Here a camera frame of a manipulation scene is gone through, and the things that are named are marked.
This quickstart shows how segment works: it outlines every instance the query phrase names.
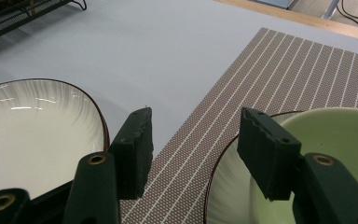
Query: ceramic bowl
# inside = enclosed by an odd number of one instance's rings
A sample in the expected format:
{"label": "ceramic bowl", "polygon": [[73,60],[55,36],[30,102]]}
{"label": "ceramic bowl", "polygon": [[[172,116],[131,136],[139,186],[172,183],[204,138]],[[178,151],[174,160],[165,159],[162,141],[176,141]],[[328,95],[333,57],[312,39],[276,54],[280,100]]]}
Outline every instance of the ceramic bowl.
{"label": "ceramic bowl", "polygon": [[[281,123],[301,143],[301,154],[339,159],[358,180],[358,109],[320,108]],[[205,201],[207,223],[295,224],[292,200],[267,201],[241,161],[233,141],[217,163]]]}
{"label": "ceramic bowl", "polygon": [[0,189],[35,198],[72,180],[78,161],[108,147],[95,102],[69,83],[26,79],[0,84]]}

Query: striped placemat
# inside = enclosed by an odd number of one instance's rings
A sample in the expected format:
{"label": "striped placemat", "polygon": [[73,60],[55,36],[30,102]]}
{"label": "striped placemat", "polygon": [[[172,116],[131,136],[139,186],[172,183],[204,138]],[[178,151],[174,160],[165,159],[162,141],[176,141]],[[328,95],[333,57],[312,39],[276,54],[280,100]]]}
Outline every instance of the striped placemat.
{"label": "striped placemat", "polygon": [[243,106],[270,115],[358,107],[358,54],[261,29],[154,159],[143,199],[121,202],[123,223],[202,223],[210,174]]}

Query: cable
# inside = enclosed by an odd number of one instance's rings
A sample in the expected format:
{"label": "cable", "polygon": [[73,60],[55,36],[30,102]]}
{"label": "cable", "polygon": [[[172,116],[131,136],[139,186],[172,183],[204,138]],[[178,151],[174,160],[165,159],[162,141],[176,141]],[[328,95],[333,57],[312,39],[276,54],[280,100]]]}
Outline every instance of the cable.
{"label": "cable", "polygon": [[349,12],[347,12],[347,11],[345,10],[344,0],[341,0],[341,7],[342,7],[342,10],[343,10],[347,15],[349,15],[349,16],[351,16],[351,17],[354,17],[355,19],[358,19],[357,16],[353,16],[351,13],[349,13]]}
{"label": "cable", "polygon": [[354,18],[351,18],[351,17],[349,17],[349,16],[347,16],[347,15],[344,15],[344,14],[339,10],[338,6],[337,6],[337,10],[338,10],[339,14],[341,14],[343,17],[345,17],[345,18],[347,18],[347,19],[349,19],[349,20],[351,20],[351,21],[354,21],[354,22],[356,22],[356,24],[358,24],[358,21],[356,21]]}

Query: green gripper pad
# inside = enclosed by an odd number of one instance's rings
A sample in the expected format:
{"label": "green gripper pad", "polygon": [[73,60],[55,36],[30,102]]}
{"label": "green gripper pad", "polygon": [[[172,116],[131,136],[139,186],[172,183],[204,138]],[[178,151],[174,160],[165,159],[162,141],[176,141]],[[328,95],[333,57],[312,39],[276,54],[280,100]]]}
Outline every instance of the green gripper pad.
{"label": "green gripper pad", "polygon": [[289,200],[300,148],[267,114],[242,109],[238,153],[266,198]]}
{"label": "green gripper pad", "polygon": [[152,109],[132,112],[108,151],[115,157],[118,198],[142,197],[153,160]]}

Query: wooden table edge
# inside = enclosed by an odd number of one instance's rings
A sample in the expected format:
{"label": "wooden table edge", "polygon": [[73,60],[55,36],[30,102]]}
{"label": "wooden table edge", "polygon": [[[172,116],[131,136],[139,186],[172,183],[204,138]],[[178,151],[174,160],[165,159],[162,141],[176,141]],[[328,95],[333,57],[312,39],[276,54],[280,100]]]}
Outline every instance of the wooden table edge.
{"label": "wooden table edge", "polygon": [[358,27],[347,25],[336,21],[323,20],[306,14],[297,13],[277,7],[271,7],[248,0],[215,0],[220,3],[229,4],[235,7],[242,7],[273,17],[295,21],[309,26],[314,26],[341,35],[358,38]]}

